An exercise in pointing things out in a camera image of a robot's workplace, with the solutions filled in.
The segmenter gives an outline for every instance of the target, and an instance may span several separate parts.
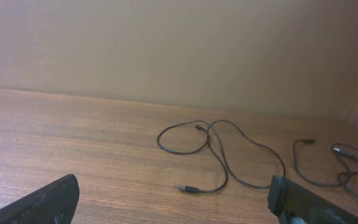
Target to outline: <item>table surface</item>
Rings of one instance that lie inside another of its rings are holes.
[[[233,121],[281,155],[288,178],[358,216],[358,199],[340,188],[311,185],[292,166],[293,141],[315,138],[316,145],[299,149],[300,169],[317,180],[335,181],[342,168],[329,147],[334,142],[358,147],[358,128],[350,124],[17,90],[0,90],[0,208],[75,174],[80,201],[73,223],[278,223],[267,209],[269,190],[243,186],[232,177],[216,194],[175,188],[213,189],[224,180],[209,150],[181,156],[156,144],[166,127],[196,119]],[[216,130],[239,177],[268,185],[272,175],[282,174],[273,155],[232,126],[217,124]],[[189,125],[167,132],[162,143],[189,151],[204,140]],[[350,185],[358,190],[358,177]]]

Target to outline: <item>tangled cable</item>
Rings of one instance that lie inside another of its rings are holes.
[[[206,142],[201,146],[199,147],[198,149],[194,150],[194,151],[190,151],[190,152],[177,152],[177,151],[174,151],[174,150],[171,150],[171,149],[168,149],[166,148],[165,146],[163,146],[161,143],[160,143],[160,138],[161,136],[166,132],[168,131],[169,129],[172,129],[172,128],[176,128],[176,127],[179,127],[179,126],[182,126],[182,125],[186,125],[186,124],[191,124],[191,123],[195,123],[195,122],[201,122],[201,123],[204,123],[204,124],[207,124],[208,125],[208,129],[205,130],[205,128],[201,127],[200,125],[196,125],[195,128],[200,130],[200,131],[203,131],[205,134],[206,134]],[[205,121],[202,121],[202,120],[196,120],[196,121],[190,121],[190,122],[187,122],[187,123],[182,123],[182,124],[176,124],[176,125],[173,125],[173,126],[170,126],[170,127],[167,127],[165,128],[157,137],[157,144],[165,151],[167,152],[171,152],[171,153],[174,153],[174,154],[179,154],[179,155],[189,155],[189,154],[194,154],[194,153],[197,153],[197,152],[200,152],[200,150],[202,150],[205,146],[208,146],[209,150],[212,152],[212,154],[216,157],[216,159],[220,162],[220,164],[222,165],[222,168],[223,168],[223,171],[225,173],[225,180],[223,182],[223,184],[216,188],[216,189],[213,189],[213,190],[201,190],[201,189],[198,189],[196,187],[190,187],[190,186],[179,186],[179,189],[180,190],[183,190],[185,192],[189,192],[189,193],[213,193],[213,192],[217,192],[221,189],[224,188],[224,186],[226,186],[227,184],[227,180],[229,178],[229,175],[228,173],[230,173],[236,180],[238,180],[240,183],[246,185],[246,186],[249,186],[249,187],[253,187],[253,188],[257,188],[257,189],[268,189],[270,188],[269,185],[266,185],[266,186],[258,186],[258,185],[253,185],[253,184],[250,184],[242,179],[240,179],[238,176],[236,176],[233,171],[230,169],[229,167],[229,164],[227,162],[227,159],[226,159],[226,156],[224,154],[224,149],[223,149],[223,145],[221,143],[221,140],[219,138],[219,135],[218,133],[216,132],[216,130],[214,129],[213,125],[218,123],[218,122],[227,122],[231,125],[233,125],[240,133],[243,137],[245,137],[248,141],[252,142],[253,144],[259,146],[259,147],[264,147],[266,149],[268,149],[270,152],[272,152],[274,154],[275,157],[277,157],[277,159],[280,161],[281,163],[281,166],[283,167],[283,176],[285,177],[285,165],[284,165],[284,162],[282,161],[281,157],[277,154],[277,152],[275,152],[273,149],[271,149],[270,147],[268,146],[265,146],[261,143],[257,143],[253,140],[251,140],[250,138],[248,138],[248,136],[246,136],[242,131],[241,129],[239,129],[234,123],[230,122],[230,121],[227,121],[225,119],[220,119],[220,120],[217,120],[217,121],[214,121],[212,122],[211,124],[205,122]],[[210,136],[209,136],[209,130],[212,129],[212,131],[214,132],[214,135],[216,136],[216,139],[218,140],[218,144],[219,144],[219,148],[221,150],[221,154],[222,154],[222,158],[223,158],[223,161],[222,159],[216,154],[216,152],[212,149],[211,147],[211,144],[210,144]]]
[[[338,183],[337,184],[326,184],[326,183],[315,181],[315,180],[305,176],[304,174],[302,174],[299,171],[298,161],[297,161],[297,158],[296,158],[296,144],[298,142],[304,142],[306,144],[314,144],[316,141],[314,139],[299,139],[299,140],[296,140],[293,143],[293,147],[292,147],[292,150],[293,150],[293,166],[294,166],[294,169],[295,169],[296,173],[298,173],[298,175],[300,177],[302,177],[305,181],[307,181],[307,182],[309,182],[309,183],[311,183],[313,185],[319,186],[319,187],[340,187],[340,186],[342,186],[349,193],[353,194],[354,196],[356,196],[358,198],[358,193],[356,191],[354,191],[353,189],[351,189],[347,185],[347,183],[350,181],[350,179],[353,176],[358,175],[358,171],[355,171],[355,172],[351,171],[350,167],[346,164],[346,162],[342,159],[341,156],[350,158],[350,159],[352,159],[352,160],[354,160],[356,162],[358,162],[358,157],[356,155],[354,155],[353,153],[350,153],[348,151],[345,151],[343,149],[338,148],[337,146],[348,147],[348,148],[353,149],[353,150],[358,152],[357,148],[355,148],[353,146],[349,146],[347,144],[341,144],[341,143],[335,143],[335,144],[333,144],[331,146],[331,150],[334,153],[336,159],[341,163],[341,165],[345,168],[346,171],[338,173],[338,175],[337,175]]]

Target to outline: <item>wooden table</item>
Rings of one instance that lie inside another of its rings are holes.
[[[313,186],[292,167],[292,142],[316,138],[316,145],[299,149],[300,168],[318,180],[334,180],[342,168],[330,145],[358,147],[358,128],[349,124],[15,90],[0,90],[0,208],[75,174],[81,193],[73,223],[278,223],[267,209],[268,190],[244,187],[232,177],[217,194],[175,188],[213,189],[224,173],[207,149],[189,156],[161,150],[159,132],[185,121],[222,118],[275,149],[291,180],[358,216],[357,199],[343,189]],[[216,129],[237,175],[267,185],[272,175],[282,174],[273,155],[232,126],[217,124]],[[204,138],[187,126],[167,132],[162,143],[189,151]],[[358,190],[358,177],[351,186]]]

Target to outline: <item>cable plug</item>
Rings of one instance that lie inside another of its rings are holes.
[[[200,190],[196,187],[190,187],[190,186],[178,186],[179,190],[182,190],[184,192],[188,193],[199,193]]]
[[[315,139],[304,139],[303,142],[305,142],[306,144],[314,144],[316,143]]]
[[[195,128],[198,129],[198,130],[200,130],[200,131],[201,131],[201,130],[205,131],[205,128],[201,127],[201,126],[198,125],[198,124],[195,126]]]
[[[347,151],[342,150],[342,149],[338,149],[336,147],[334,147],[333,149],[334,149],[334,152],[337,152],[338,154],[340,154],[342,156],[348,157],[350,159],[358,160],[358,157],[353,155],[353,154],[351,154],[350,152],[347,152]]]

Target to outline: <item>black plastic object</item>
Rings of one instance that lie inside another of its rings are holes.
[[[0,209],[0,224],[69,224],[79,198],[77,179],[69,174]]]
[[[280,224],[358,224],[357,216],[282,176],[273,176],[267,201]]]

